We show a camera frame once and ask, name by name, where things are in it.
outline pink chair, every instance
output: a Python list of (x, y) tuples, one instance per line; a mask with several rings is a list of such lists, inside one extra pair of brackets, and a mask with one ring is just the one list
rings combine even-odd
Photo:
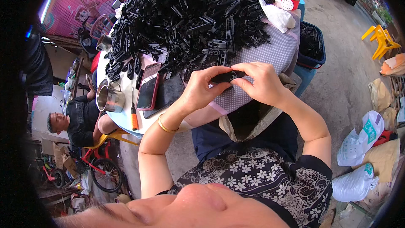
[(92, 29), (90, 30), (90, 36), (98, 40), (102, 34), (105, 33), (106, 35), (108, 35), (113, 26), (114, 23), (107, 17), (107, 14), (103, 14), (94, 22)]

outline black and white floral top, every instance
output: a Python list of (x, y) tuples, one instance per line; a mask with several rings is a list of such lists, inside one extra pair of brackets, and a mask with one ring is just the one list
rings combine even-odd
[(186, 172), (167, 194), (192, 183), (221, 183), (274, 210), (290, 227), (318, 227), (332, 195), (332, 171), (302, 155), (286, 162), (270, 149), (227, 150)]

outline nose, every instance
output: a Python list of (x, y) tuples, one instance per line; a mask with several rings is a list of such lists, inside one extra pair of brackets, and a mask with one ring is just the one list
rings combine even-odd
[(206, 185), (190, 184), (180, 190), (174, 202), (189, 206), (190, 208), (209, 208), (215, 211), (226, 210), (222, 197)]

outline woman's hand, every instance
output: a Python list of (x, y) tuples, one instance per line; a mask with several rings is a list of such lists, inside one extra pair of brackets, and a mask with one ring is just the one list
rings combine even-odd
[(186, 115), (202, 109), (231, 86), (230, 83), (220, 83), (212, 88), (208, 87), (211, 78), (232, 69), (224, 66), (212, 66), (208, 69), (194, 71), (181, 97), (172, 105)]
[(238, 63), (231, 66), (232, 70), (245, 72), (254, 79), (253, 84), (246, 79), (238, 78), (231, 81), (242, 88), (253, 99), (279, 108), (289, 90), (283, 86), (274, 67), (269, 63)]

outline concrete floor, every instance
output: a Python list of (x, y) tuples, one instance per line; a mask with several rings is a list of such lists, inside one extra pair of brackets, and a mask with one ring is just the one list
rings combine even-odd
[[(301, 99), (320, 113), (328, 125), (332, 136), (331, 168), (333, 177), (336, 177), (349, 170), (348, 167), (339, 167), (336, 161), (343, 139), (353, 128), (359, 132), (363, 115), (372, 110), (368, 83), (380, 77), (380, 63), (371, 58), (377, 42), (362, 41), (361, 36), (374, 23), (343, 0), (305, 0), (305, 3), (304, 21), (322, 30), (327, 61), (317, 71)], [(300, 155), (300, 137), (298, 145)], [(132, 192), (140, 198), (138, 147), (125, 142), (120, 146)], [(177, 134), (166, 156), (175, 181), (194, 167), (198, 160), (191, 132)]]

